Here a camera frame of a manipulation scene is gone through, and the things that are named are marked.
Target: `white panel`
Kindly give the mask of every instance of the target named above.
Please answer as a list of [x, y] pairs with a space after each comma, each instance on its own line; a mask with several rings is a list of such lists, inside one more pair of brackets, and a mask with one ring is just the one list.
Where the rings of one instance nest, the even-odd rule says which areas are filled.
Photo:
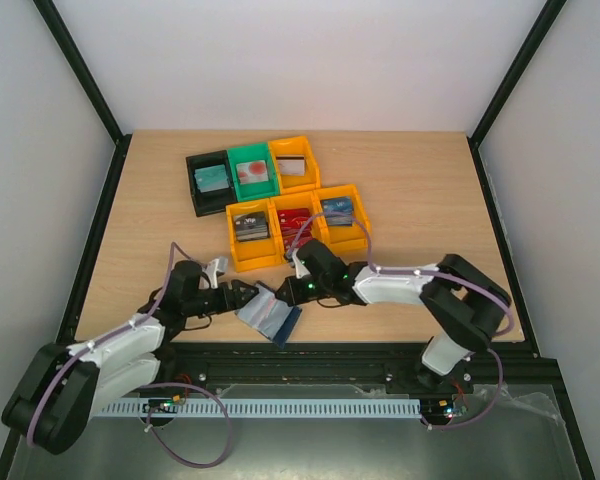
[[[409, 399], [264, 399], [222, 398], [230, 418], [413, 418], [420, 419], [420, 400]], [[148, 398], [121, 398], [110, 403], [98, 417], [140, 417], [149, 411]], [[220, 407], [213, 400], [189, 398], [184, 405], [165, 408], [152, 417], [222, 418]]]
[[60, 325], [112, 151], [33, 2], [0, 1], [0, 415]]
[[[144, 317], [145, 314], [143, 313], [135, 313], [125, 326], [128, 327], [130, 323], [135, 325], [138, 320]], [[121, 322], [121, 325], [93, 340], [100, 340], [107, 335], [111, 335], [114, 330], [122, 328], [123, 325]], [[82, 355], [80, 361], [95, 363], [100, 369], [98, 380], [102, 380], [126, 364], [129, 359], [153, 352], [162, 343], [164, 331], [165, 327], [160, 324], [160, 321], [150, 317], [141, 326], [130, 328], [123, 334], [117, 334], [98, 347], [94, 348], [93, 345], [95, 342], [92, 343], [92, 340], [89, 340], [87, 342], [74, 343], [67, 349], [69, 350], [69, 355], [74, 356], [84, 350], [85, 347], [89, 348], [90, 352]]]
[[89, 418], [123, 395], [155, 380], [160, 368], [160, 360], [150, 353], [129, 358], [133, 359], [127, 361], [111, 375], [98, 377], [98, 386], [93, 396]]
[[58, 0], [124, 131], [471, 132], [543, 0]]
[[543, 354], [600, 478], [600, 0], [567, 2], [483, 148]]
[[[395, 270], [407, 271], [412, 269], [438, 270], [438, 265], [431, 263], [422, 267], [395, 268]], [[377, 273], [371, 268], [364, 267], [356, 275], [353, 291], [365, 303], [410, 303], [422, 305], [420, 294], [422, 288], [433, 280], [431, 275], [392, 275], [390, 268], [382, 269]]]

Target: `wooden tabletop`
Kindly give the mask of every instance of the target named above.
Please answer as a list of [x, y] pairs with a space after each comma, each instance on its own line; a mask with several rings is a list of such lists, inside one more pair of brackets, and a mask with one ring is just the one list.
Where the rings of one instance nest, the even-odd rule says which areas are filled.
[[[473, 160], [463, 133], [136, 131], [113, 202], [77, 337], [88, 339], [126, 321], [164, 279], [169, 244], [193, 258], [230, 257], [224, 213], [197, 218], [185, 157], [306, 134], [323, 186], [355, 183], [373, 228], [374, 261], [386, 266], [436, 263], [458, 253], [510, 291]], [[365, 252], [344, 260], [364, 260]], [[277, 288], [289, 267], [223, 280], [261, 280]], [[293, 342], [420, 342], [440, 331], [426, 308], [376, 304], [303, 306]], [[191, 320], [190, 326], [203, 320]], [[519, 325], [499, 340], [523, 340]], [[179, 341], [264, 342], [233, 313]]]

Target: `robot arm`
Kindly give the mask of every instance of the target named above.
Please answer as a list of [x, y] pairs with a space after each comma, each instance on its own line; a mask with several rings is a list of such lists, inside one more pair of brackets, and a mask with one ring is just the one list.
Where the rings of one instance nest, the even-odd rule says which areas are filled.
[[[435, 389], [465, 356], [486, 350], [503, 317], [500, 307], [480, 294], [468, 291], [462, 298], [457, 296], [457, 283], [435, 275], [378, 273], [366, 262], [346, 265], [317, 240], [294, 251], [293, 261], [296, 275], [287, 277], [276, 292], [276, 298], [290, 306], [335, 298], [342, 305], [394, 302], [427, 307], [443, 329], [415, 366], [414, 377], [427, 388]], [[2, 422], [26, 435], [58, 370], [85, 348], [90, 351], [67, 370], [37, 421], [35, 443], [53, 454], [73, 445], [89, 419], [112, 401], [156, 379], [170, 380], [174, 355], [169, 343], [184, 330], [188, 318], [240, 309], [258, 294], [257, 287], [239, 280], [218, 283], [226, 266], [222, 257], [207, 266], [180, 261], [150, 318], [146, 315], [159, 289], [128, 320], [131, 328], [101, 345], [95, 339], [68, 347], [42, 347], [7, 403]], [[458, 255], [414, 270], [450, 273], [511, 303], [504, 290]]]
[[287, 277], [276, 297], [297, 305], [312, 300], [335, 298], [342, 305], [368, 305], [392, 302], [425, 306], [443, 332], [426, 346], [416, 376], [433, 388], [463, 358], [485, 351], [504, 312], [484, 295], [467, 290], [456, 294], [461, 285], [427, 272], [450, 274], [478, 286], [507, 306], [511, 298], [495, 282], [459, 255], [446, 255], [438, 264], [404, 269], [414, 274], [376, 272], [366, 262], [346, 265], [325, 245], [311, 240], [293, 252], [296, 275]]
[[[53, 454], [73, 445], [89, 419], [109, 403], [156, 378], [170, 380], [174, 365], [169, 343], [185, 328], [188, 318], [242, 308], [258, 293], [256, 287], [239, 280], [231, 285], [218, 283], [226, 265], [223, 257], [206, 267], [191, 260], [176, 263], [153, 315], [145, 319], [159, 290], [152, 292], [149, 302], [127, 321], [130, 329], [99, 346], [94, 339], [68, 347], [53, 343], [42, 347], [9, 399], [2, 422], [26, 435], [34, 411], [59, 368], [85, 347], [90, 351], [67, 371], [36, 425], [36, 444]], [[200, 288], [201, 283], [209, 288]]]

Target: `playing card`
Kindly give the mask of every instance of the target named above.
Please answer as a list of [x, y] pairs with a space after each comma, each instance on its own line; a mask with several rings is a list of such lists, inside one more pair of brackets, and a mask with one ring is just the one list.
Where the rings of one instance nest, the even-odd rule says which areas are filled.
[[264, 160], [239, 163], [236, 165], [236, 171], [238, 172], [238, 180], [241, 185], [266, 182], [269, 180], [267, 164]]
[[325, 216], [327, 225], [330, 227], [344, 226], [350, 227], [353, 225], [353, 221], [350, 215], [353, 215], [353, 203], [349, 197], [337, 197], [328, 198], [320, 202], [322, 204], [322, 210], [327, 213], [342, 213], [343, 216], [336, 217], [332, 215]]
[[229, 188], [229, 179], [224, 165], [197, 168], [193, 175], [201, 193]]
[[[311, 212], [308, 208], [278, 210], [278, 221], [282, 235], [295, 235], [310, 217]], [[304, 231], [311, 232], [311, 225], [308, 225]]]
[[280, 175], [302, 177], [305, 174], [304, 155], [278, 155], [276, 161]]
[[239, 242], [269, 238], [269, 225], [264, 212], [234, 215], [233, 224]]
[[[284, 245], [285, 252], [291, 248], [291, 244], [293, 243], [293, 239], [295, 237], [296, 237], [295, 235], [289, 235], [289, 236], [286, 236], [286, 237], [282, 237], [282, 243]], [[304, 232], [303, 232], [302, 236], [298, 239], [298, 243], [296, 244], [296, 248], [300, 248], [302, 245], [304, 245], [305, 243], [307, 243], [312, 238], [313, 237], [311, 236], [311, 234], [305, 235]]]

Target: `card in bin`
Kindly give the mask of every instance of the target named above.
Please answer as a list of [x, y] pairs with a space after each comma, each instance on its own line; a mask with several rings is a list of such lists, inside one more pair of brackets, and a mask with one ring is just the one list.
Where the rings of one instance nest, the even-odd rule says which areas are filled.
[[351, 215], [353, 215], [353, 203], [349, 197], [328, 198], [320, 202], [322, 210], [325, 213], [342, 213], [342, 217], [327, 215], [327, 225], [330, 227], [350, 227], [353, 225]]
[[[287, 252], [291, 248], [291, 244], [293, 243], [293, 239], [296, 238], [295, 235], [289, 235], [288, 237], [282, 237], [282, 244], [284, 245], [284, 251]], [[296, 248], [300, 248], [302, 245], [307, 243], [313, 237], [311, 234], [305, 234], [302, 232], [302, 236], [298, 239], [298, 243], [296, 244]]]
[[233, 225], [239, 242], [269, 238], [269, 224], [264, 212], [234, 215]]
[[236, 165], [236, 171], [238, 172], [240, 185], [266, 182], [269, 180], [269, 172], [267, 171], [267, 164], [264, 160], [239, 163]]
[[[308, 208], [296, 208], [293, 210], [279, 210], [278, 220], [280, 222], [280, 231], [282, 236], [295, 235], [302, 225], [311, 217]], [[311, 225], [308, 225], [305, 232], [311, 231]]]

